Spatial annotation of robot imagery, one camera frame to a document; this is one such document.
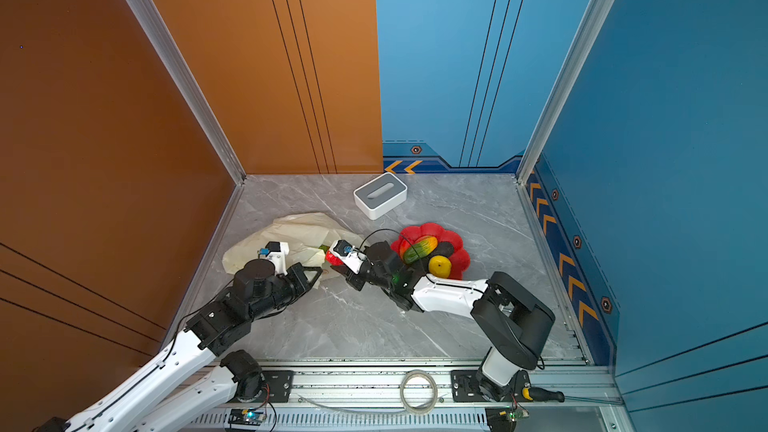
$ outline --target orange chevron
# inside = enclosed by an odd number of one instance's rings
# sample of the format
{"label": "orange chevron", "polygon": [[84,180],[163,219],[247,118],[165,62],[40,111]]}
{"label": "orange chevron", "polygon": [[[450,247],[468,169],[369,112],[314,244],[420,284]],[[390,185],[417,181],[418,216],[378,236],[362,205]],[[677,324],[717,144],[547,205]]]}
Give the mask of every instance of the orange chevron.
{"label": "orange chevron", "polygon": [[573,265],[576,267],[576,264],[574,264],[574,260],[567,256],[566,254],[560,253],[560,276],[563,276],[563,262],[567,262],[568,264]]}
{"label": "orange chevron", "polygon": [[541,187],[542,187],[542,184],[537,184],[536,182],[531,184],[531,202],[533,202],[533,189],[534,188],[541,188]]}
{"label": "orange chevron", "polygon": [[406,167],[406,172],[408,172],[409,174],[416,174],[416,172],[413,171],[413,168],[416,167],[418,164],[420,164],[422,162],[423,162],[423,160],[417,160],[416,162],[414,162],[410,166]]}
{"label": "orange chevron", "polygon": [[553,224],[558,223],[556,220],[554,220],[554,217],[544,214],[544,226],[543,226],[544,235],[547,235],[547,222],[552,222]]}
{"label": "orange chevron", "polygon": [[582,301],[579,301],[578,302],[578,322],[579,322],[579,325],[581,325],[581,327],[584,326],[584,312],[587,312],[592,317],[594,317],[594,320],[596,320],[596,321],[600,320],[598,318],[597,312],[592,310],[592,307],[590,307],[589,305],[586,305]]}
{"label": "orange chevron", "polygon": [[396,174],[397,172],[395,172],[393,169],[398,167],[401,162],[402,160],[395,160],[389,167],[385,168],[384,170],[388,171],[390,174]]}
{"label": "orange chevron", "polygon": [[540,212],[542,211],[542,204],[544,204],[545,206],[548,206],[549,202],[547,202],[546,199],[537,198],[536,199],[536,217],[541,217]]}
{"label": "orange chevron", "polygon": [[579,287],[584,292],[587,291],[587,289],[584,287],[584,284],[576,280],[573,275],[568,276],[568,296],[571,300],[574,299],[574,285]]}

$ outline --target beige plastic bag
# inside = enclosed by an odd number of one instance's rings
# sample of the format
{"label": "beige plastic bag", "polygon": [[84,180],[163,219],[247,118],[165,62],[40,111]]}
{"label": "beige plastic bag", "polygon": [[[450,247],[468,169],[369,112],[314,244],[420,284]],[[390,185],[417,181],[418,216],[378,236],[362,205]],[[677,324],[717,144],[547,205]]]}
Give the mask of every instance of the beige plastic bag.
{"label": "beige plastic bag", "polygon": [[233,245],[225,252],[221,262],[227,274],[234,274],[248,261],[258,258],[259,250],[267,242],[287,242],[289,252],[286,256],[286,267],[297,262],[301,262],[305,267],[323,267],[324,272],[320,277],[320,280],[323,280],[335,277],[336,272],[331,270],[326,262],[326,254],[320,246],[330,246],[340,239],[353,245],[360,244],[362,240],[359,235],[352,234],[322,212],[285,216],[276,218],[271,225]]}

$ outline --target orange wall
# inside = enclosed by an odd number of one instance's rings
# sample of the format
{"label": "orange wall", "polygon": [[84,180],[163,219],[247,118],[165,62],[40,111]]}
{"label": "orange wall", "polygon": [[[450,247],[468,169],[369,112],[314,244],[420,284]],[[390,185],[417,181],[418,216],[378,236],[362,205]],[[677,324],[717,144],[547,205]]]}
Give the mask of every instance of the orange wall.
{"label": "orange wall", "polygon": [[0,410],[31,430],[157,353],[234,184],[125,0],[0,23]]}
{"label": "orange wall", "polygon": [[376,0],[154,0],[248,173],[380,172]]}

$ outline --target marble surface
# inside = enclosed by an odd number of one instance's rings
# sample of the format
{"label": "marble surface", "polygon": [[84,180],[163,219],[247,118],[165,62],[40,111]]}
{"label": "marble surface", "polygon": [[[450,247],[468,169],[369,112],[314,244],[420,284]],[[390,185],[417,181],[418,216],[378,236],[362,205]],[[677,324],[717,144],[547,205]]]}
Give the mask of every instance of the marble surface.
{"label": "marble surface", "polygon": [[[352,191],[374,175],[249,176],[216,257],[190,307],[194,310],[220,290],[231,275],[224,272],[224,252],[274,218],[325,212],[352,232],[367,235],[378,228],[436,222],[464,239],[472,264],[464,278],[509,273],[555,313],[556,322],[544,347],[544,359],[581,359],[572,331],[566,329],[552,283],[532,238],[514,190],[504,175],[398,176],[408,185],[408,199],[371,221],[354,203]],[[380,232],[373,239],[396,239]],[[380,289],[367,284],[361,292],[339,276],[323,280],[285,312],[254,322],[242,348],[255,358],[482,358],[491,347],[470,318],[443,312],[403,312]]]}

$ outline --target gray tissue box lid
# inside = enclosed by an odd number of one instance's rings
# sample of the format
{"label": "gray tissue box lid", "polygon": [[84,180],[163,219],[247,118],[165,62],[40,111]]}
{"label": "gray tissue box lid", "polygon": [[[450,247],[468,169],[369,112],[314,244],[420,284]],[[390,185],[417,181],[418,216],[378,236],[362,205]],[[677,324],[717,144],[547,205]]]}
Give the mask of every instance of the gray tissue box lid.
{"label": "gray tissue box lid", "polygon": [[[379,190],[381,187],[387,184],[393,184],[394,187],[391,187],[389,190],[384,191],[384,193],[378,197],[368,198],[368,195],[371,192]],[[368,208],[376,208],[381,204],[383,204],[384,202],[388,201],[390,198],[398,195],[400,192],[404,190],[406,190],[405,184],[400,182],[398,178],[387,174],[385,176],[381,176],[377,178],[367,186],[361,187],[357,192],[355,192],[355,195],[360,200],[362,200],[363,203],[365,203]]]}

